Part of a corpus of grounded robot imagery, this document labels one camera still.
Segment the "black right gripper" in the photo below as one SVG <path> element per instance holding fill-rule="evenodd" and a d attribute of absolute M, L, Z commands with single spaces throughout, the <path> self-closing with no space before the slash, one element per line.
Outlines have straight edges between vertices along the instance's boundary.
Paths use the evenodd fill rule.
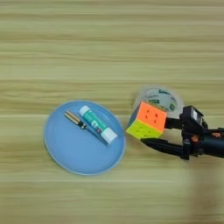
<path fill-rule="evenodd" d="M 181 130 L 182 146 L 169 143 L 159 138 L 142 138 L 146 146 L 188 160 L 190 156 L 209 155 L 224 158 L 224 129 L 209 129 L 206 121 L 201 118 L 196 122 L 193 118 L 181 119 L 167 117 L 164 127 L 168 130 Z"/>

